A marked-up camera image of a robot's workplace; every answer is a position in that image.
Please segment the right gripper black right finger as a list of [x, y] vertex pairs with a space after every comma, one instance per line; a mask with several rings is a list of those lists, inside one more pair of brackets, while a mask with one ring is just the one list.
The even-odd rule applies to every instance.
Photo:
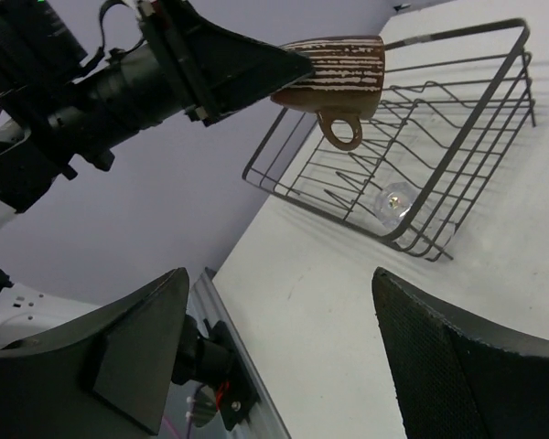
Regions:
[[371, 294], [409, 438], [549, 438], [549, 340], [379, 267]]

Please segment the small clear glass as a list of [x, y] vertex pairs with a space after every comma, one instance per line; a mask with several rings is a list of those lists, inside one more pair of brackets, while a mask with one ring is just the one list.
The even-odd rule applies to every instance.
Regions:
[[392, 230], [402, 222], [416, 198], [417, 191], [409, 183], [392, 183], [376, 197], [372, 211], [386, 229]]

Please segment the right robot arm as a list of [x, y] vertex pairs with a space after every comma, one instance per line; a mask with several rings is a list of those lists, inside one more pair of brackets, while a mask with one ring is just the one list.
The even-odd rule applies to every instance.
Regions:
[[[549, 340], [498, 325], [378, 268], [372, 301], [409, 438], [549, 438]], [[188, 422], [286, 438], [208, 275], [170, 271], [106, 306], [0, 270], [0, 438], [144, 438], [170, 384], [198, 383]]]

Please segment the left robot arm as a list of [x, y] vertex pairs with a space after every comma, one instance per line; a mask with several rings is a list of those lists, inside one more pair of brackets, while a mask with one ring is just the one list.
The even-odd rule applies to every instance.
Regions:
[[312, 75], [296, 52], [219, 27], [187, 1], [130, 4], [128, 50], [89, 57], [46, 1], [0, 1], [0, 230], [80, 156], [107, 171], [113, 149], [183, 112], [218, 123]]

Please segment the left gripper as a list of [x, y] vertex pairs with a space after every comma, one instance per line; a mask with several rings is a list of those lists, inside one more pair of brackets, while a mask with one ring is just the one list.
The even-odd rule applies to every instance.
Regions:
[[50, 5], [45, 74], [45, 155], [60, 172], [83, 157], [107, 171], [112, 150], [185, 110], [192, 121], [220, 122], [314, 74], [305, 55], [220, 27], [188, 1], [166, 1], [168, 42], [184, 77], [170, 68], [159, 5], [142, 16], [128, 50], [99, 46], [89, 58]]

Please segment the brown ceramic cup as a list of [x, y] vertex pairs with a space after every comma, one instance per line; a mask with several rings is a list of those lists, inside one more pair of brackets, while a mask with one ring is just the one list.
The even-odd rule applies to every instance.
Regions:
[[356, 149], [363, 140], [361, 122], [372, 118], [382, 97], [382, 37], [316, 37], [283, 48], [307, 56], [314, 74], [274, 93], [271, 101], [315, 114], [319, 129], [332, 145], [344, 152]]

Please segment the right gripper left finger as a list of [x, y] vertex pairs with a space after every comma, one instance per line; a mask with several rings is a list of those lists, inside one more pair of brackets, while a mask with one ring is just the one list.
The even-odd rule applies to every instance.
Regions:
[[188, 288], [187, 271], [174, 269], [0, 349], [0, 438], [157, 435]]

